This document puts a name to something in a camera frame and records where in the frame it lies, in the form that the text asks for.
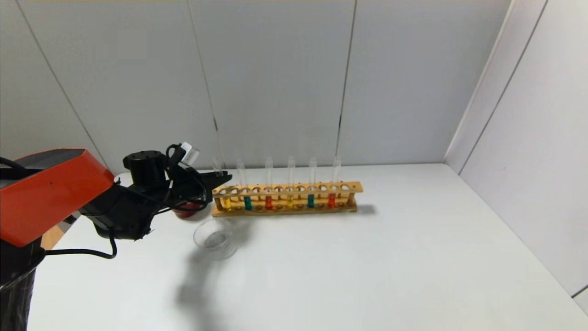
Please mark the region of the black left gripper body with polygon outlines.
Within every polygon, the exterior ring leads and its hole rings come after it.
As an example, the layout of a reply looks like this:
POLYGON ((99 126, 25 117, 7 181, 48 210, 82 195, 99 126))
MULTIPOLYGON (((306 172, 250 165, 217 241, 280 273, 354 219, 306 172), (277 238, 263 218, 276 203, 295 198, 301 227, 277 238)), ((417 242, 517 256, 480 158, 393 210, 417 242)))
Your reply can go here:
POLYGON ((208 205, 211 202, 211 189, 199 172, 174 172, 170 179, 173 182, 170 193, 173 205, 208 205))

